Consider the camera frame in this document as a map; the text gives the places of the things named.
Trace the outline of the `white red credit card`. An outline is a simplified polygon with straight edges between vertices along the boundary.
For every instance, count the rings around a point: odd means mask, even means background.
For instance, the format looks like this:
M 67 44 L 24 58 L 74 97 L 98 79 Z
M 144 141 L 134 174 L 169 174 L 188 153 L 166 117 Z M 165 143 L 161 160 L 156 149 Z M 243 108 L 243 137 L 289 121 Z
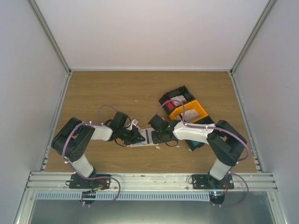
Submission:
M 147 129 L 140 129 L 140 134 L 146 139 L 144 142 L 142 142 L 143 145 L 153 145 L 153 139 L 152 139 L 152 132 L 154 129 L 147 128 Z

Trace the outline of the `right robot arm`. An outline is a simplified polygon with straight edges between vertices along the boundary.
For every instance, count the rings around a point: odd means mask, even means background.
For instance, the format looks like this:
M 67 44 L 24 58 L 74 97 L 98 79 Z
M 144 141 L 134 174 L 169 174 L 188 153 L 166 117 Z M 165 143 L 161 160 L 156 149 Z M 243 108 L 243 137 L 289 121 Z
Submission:
M 156 114 L 148 124 L 154 129 L 151 135 L 155 144 L 191 140 L 210 146 L 216 160 L 207 173 L 206 181 L 212 189 L 219 188 L 231 168 L 247 159 L 247 156 L 241 158 L 244 150 L 247 155 L 250 153 L 245 138 L 224 120 L 205 125 L 191 124 L 184 120 L 173 120 L 169 123 Z

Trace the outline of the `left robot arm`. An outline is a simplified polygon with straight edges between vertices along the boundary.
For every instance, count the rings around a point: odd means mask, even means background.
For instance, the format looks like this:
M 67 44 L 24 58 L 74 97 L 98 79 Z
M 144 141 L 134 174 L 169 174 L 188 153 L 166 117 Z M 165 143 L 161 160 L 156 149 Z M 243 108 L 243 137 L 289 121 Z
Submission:
M 113 119 L 101 124 L 83 122 L 73 117 L 53 138 L 51 147 L 72 167 L 80 177 L 80 183 L 90 189 L 96 184 L 96 171 L 85 155 L 89 142 L 117 142 L 120 139 L 125 147 L 144 142 L 146 139 L 140 134 L 135 122 L 122 112 L 117 112 Z

